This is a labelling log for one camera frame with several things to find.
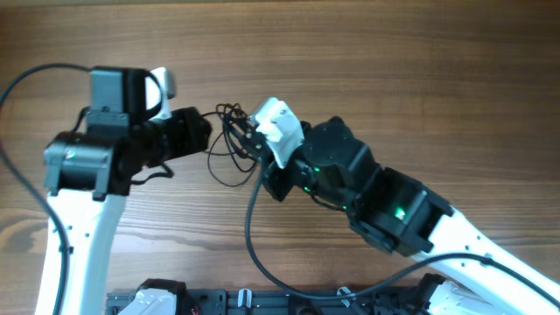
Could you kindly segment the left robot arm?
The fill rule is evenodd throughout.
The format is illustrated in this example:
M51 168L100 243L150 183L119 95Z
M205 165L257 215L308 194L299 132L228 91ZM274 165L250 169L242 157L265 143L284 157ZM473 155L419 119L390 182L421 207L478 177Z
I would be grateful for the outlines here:
M37 314L99 314L116 228L143 168L207 149L210 123L194 107L171 110L165 67L98 66L91 73L86 129L45 148L48 223Z

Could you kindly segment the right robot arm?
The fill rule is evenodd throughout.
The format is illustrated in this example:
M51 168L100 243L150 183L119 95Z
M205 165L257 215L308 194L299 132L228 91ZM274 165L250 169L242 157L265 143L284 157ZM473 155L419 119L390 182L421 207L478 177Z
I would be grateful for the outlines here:
M431 267L505 314L556 314L559 286L487 238L448 200L422 182L378 164L367 144L333 117L230 124L261 164L256 187L284 200L298 187L343 212L350 228L386 253Z

